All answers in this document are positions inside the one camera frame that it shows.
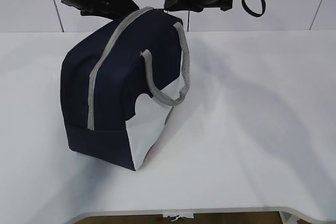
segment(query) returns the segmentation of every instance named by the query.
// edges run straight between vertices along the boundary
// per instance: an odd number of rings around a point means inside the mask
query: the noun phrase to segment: black cable
[[[261,13],[255,13],[253,12],[246,4],[246,1],[245,0],[241,0],[241,5],[243,6],[244,10],[249,14],[249,15],[252,15],[256,18],[259,18],[261,17],[265,11],[266,11],[266,1],[265,0],[261,0]]]

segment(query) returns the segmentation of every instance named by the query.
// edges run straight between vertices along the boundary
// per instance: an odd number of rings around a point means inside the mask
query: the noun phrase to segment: gray handle
[[[154,80],[153,80],[152,54],[148,49],[146,49],[144,52],[141,53],[141,55],[143,56],[145,60],[146,78],[147,78],[149,90],[151,91],[151,93],[156,99],[158,99],[160,102],[168,106],[180,105],[184,101],[185,96],[187,95],[189,87],[190,87],[190,56],[189,56],[187,40],[185,38],[182,24],[180,22],[177,22],[174,24],[174,27],[177,30],[178,38],[179,38],[180,46],[182,50],[181,74],[182,74],[182,78],[184,81],[184,86],[179,91],[180,93],[179,98],[173,99],[155,86]]]

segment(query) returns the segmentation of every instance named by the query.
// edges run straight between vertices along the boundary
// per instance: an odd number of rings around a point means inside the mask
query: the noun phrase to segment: white table
[[[59,72],[88,33],[0,34],[0,220],[285,211],[336,221],[336,31],[189,33],[192,86],[142,169],[67,146]]]

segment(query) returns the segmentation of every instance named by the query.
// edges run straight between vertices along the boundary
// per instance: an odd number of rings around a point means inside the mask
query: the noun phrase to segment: bag bottom
[[[65,128],[72,151],[135,170],[126,130],[92,131],[67,122]]]

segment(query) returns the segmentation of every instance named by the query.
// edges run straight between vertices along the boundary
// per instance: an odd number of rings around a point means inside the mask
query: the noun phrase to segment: lunch bag
[[[61,108],[71,150],[137,170],[189,90],[182,21],[146,7],[66,55]]]

